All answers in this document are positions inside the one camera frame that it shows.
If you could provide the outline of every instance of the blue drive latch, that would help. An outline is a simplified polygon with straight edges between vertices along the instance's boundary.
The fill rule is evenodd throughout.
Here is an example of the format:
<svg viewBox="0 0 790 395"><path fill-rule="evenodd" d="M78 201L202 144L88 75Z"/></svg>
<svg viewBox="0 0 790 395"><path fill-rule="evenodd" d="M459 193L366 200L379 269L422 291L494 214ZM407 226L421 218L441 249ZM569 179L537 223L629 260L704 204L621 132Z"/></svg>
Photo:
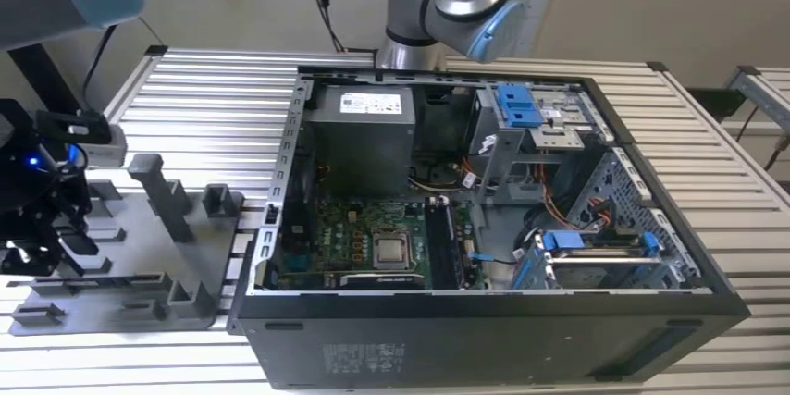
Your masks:
<svg viewBox="0 0 790 395"><path fill-rule="evenodd" d="M534 129L543 124L535 99L523 85L501 84L497 87L497 102L507 127Z"/></svg>

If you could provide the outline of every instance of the motherboard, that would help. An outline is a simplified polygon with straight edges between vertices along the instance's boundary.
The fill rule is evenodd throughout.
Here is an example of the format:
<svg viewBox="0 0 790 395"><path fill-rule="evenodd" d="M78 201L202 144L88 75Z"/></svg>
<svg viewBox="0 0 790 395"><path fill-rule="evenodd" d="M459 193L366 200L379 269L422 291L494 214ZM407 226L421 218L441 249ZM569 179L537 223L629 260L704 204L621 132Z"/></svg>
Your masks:
<svg viewBox="0 0 790 395"><path fill-rule="evenodd" d="M439 208L446 213L435 217ZM287 253L280 289L485 286L469 256L475 239L466 204L319 201L314 235L307 252Z"/></svg>

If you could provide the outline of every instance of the black cable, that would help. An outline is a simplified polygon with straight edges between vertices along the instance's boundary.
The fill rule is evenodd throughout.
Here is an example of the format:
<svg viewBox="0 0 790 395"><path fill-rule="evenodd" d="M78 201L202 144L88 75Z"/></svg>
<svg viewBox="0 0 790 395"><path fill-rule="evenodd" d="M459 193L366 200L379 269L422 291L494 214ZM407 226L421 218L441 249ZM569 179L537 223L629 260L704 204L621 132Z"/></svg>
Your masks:
<svg viewBox="0 0 790 395"><path fill-rule="evenodd" d="M768 171L770 170L770 168L774 166L774 164L777 163L777 158L780 157L780 150L774 150L774 153L770 156L770 159L768 159L768 164L765 164L764 170Z"/></svg>
<svg viewBox="0 0 790 395"><path fill-rule="evenodd" d="M102 60L102 55L104 54L104 50L107 48L107 43L110 42L110 38L115 33L115 30L119 28L118 25L111 25L107 30L104 31L104 35L102 36L102 40L99 41L99 45L96 46L96 52L94 54L94 61L91 63L91 67L88 68L88 73L86 73L86 80L83 80L83 101L86 101L86 105L90 109L92 109L91 102L88 101L88 85L91 84L91 79L94 77L94 72L99 67L99 61Z"/></svg>
<svg viewBox="0 0 790 395"><path fill-rule="evenodd" d="M744 121L744 127L741 127L741 131L738 131L738 136L736 136L736 142L740 142L741 141L741 136L744 136L744 131L746 131L746 127L748 127L749 123L752 122L752 118L757 114L757 108L758 107L756 105L754 106L754 109L752 110L752 113L749 113L749 117Z"/></svg>
<svg viewBox="0 0 790 395"><path fill-rule="evenodd" d="M138 19L140 20L140 22L143 22L143 25L146 26L146 28L148 29L148 31L151 32L151 34L154 34L154 37L156 38L156 41L159 42L159 44L162 46L167 46L164 44L164 41L159 37L159 34L156 34L156 31L154 31L154 28L151 27L151 25L148 25L148 22L146 21L146 19L143 18L143 16L140 16Z"/></svg>
<svg viewBox="0 0 790 395"><path fill-rule="evenodd" d="M609 198L609 202L610 202L610 216L611 216L611 220L609 221L609 227L614 228L618 225L618 203L615 203L615 200Z"/></svg>
<svg viewBox="0 0 790 395"><path fill-rule="evenodd" d="M345 52L346 47L341 43L338 35L335 34L335 31L333 30L333 24L330 22L330 18L329 18L326 11L323 9L322 0L315 0L315 1L317 1L317 6L319 7L319 13L321 13L321 19L323 20L323 25L326 26L327 31L330 31L330 37L333 39L333 46L335 46L335 51Z"/></svg>
<svg viewBox="0 0 790 395"><path fill-rule="evenodd" d="M82 175L83 173L86 173L86 170L88 169L88 152L86 152L86 149L78 144L78 143L71 143L70 145L74 146L74 148L76 148L76 150L79 151L79 153L82 153L83 155L83 162L79 165L75 161L71 161L66 164L63 164L59 168L58 168L58 173L62 176L63 179L68 179L72 178L76 175Z"/></svg>

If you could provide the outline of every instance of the blue plastic clip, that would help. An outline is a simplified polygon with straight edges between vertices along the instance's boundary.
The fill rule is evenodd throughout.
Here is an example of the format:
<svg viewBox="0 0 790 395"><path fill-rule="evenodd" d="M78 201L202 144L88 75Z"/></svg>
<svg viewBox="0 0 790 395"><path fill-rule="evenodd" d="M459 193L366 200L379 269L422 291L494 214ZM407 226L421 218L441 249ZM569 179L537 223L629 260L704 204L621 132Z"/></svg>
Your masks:
<svg viewBox="0 0 790 395"><path fill-rule="evenodd" d="M483 262L493 262L494 261L494 256L491 256L490 254L481 254L477 252L469 252L467 253L469 259L474 259L477 261L483 261Z"/></svg>
<svg viewBox="0 0 790 395"><path fill-rule="evenodd" d="M534 129L543 124L543 116L527 87L501 84L497 87L497 101L509 127Z"/></svg>
<svg viewBox="0 0 790 395"><path fill-rule="evenodd" d="M585 240L582 234L575 231L553 231L549 233L553 237L558 249L583 249Z"/></svg>
<svg viewBox="0 0 790 395"><path fill-rule="evenodd" d="M647 257L658 256L658 251L661 250L661 247L658 244L658 238L655 238L653 232L646 231L642 234L642 244L645 245L645 255Z"/></svg>

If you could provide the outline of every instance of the metal chassis frame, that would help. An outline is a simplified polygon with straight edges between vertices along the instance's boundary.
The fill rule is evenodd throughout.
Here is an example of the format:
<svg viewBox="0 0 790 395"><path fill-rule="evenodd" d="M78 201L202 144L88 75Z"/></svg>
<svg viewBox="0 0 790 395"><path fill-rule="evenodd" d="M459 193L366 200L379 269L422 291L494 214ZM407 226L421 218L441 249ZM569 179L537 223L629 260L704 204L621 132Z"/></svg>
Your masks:
<svg viewBox="0 0 790 395"><path fill-rule="evenodd" d="M327 319L386 319L386 318L418 318L427 322L439 322L439 318L475 318L485 322L486 318L498 317L543 317L553 319L579 318L579 322L589 317L606 317L617 315L618 317L630 317L638 323L643 316L666 317L669 325L683 323L689 317L700 322L694 334L681 339L674 346L655 356L651 361L643 363L637 371L629 375L617 375L615 371L602 369L598 374L589 375L582 380L573 382L590 381L643 381L667 368L681 357L694 351L705 342L724 333L741 320L749 317L749 309L734 293L733 287L724 278L713 258L705 250L700 238L690 228L690 225L681 213L678 206L669 197L667 191L657 178L657 173L650 166L647 159L641 154L635 140L629 132L611 104L601 92L597 82L590 78L565 77L565 76L527 76L527 75L497 75L497 74L469 74L469 73L434 73L427 71L393 71L365 68L307 68L301 67L299 72L307 75L298 80L294 90L297 109L288 110L288 119L286 125L286 135L283 146L295 143L297 132L291 133L288 138L288 127L298 129L298 115L302 113L305 99L310 97L310 85L301 84L305 80L326 80L326 77L317 74L333 71L335 79L341 82L355 83L358 78L369 76L377 81L382 81L385 76L398 76L403 80L417 75L437 76L437 80L450 80L463 84L470 77L491 79L490 81L529 81L529 80L554 80L562 82L581 83L590 95L601 116L610 130L615 134L615 141L623 152L629 156L637 172L642 176L650 189L653 199L665 211L666 218L677 230L686 248L694 255L700 266L700 271L706 279L709 287L714 294L700 295L694 293L641 293L629 294L627 291L618 292L583 292L583 291L559 291L547 294L542 291L518 291L518 292L490 292L489 294L463 294L461 291L445 290L439 292L391 292L399 293L394 298L393 294L379 294L378 292L353 293L343 292L343 297L338 297L335 292L317 292L306 298L309 292L299 291L250 291L247 285L251 272L251 255L258 256L264 248L272 247L272 240L276 239L272 227L264 226L258 233L255 241L255 252L248 252L239 277L239 287L231 310L230 326L236 332L243 331L248 336L254 349L264 348L259 344L260 339L255 336L258 331L263 330L302 330L303 322L321 322ZM276 188L283 191L283 182L287 180L287 168L290 160L278 158L275 167L275 176L271 184L272 196L276 199ZM279 382L271 380L276 388ZM569 381L546 381L547 383L563 383Z"/></svg>

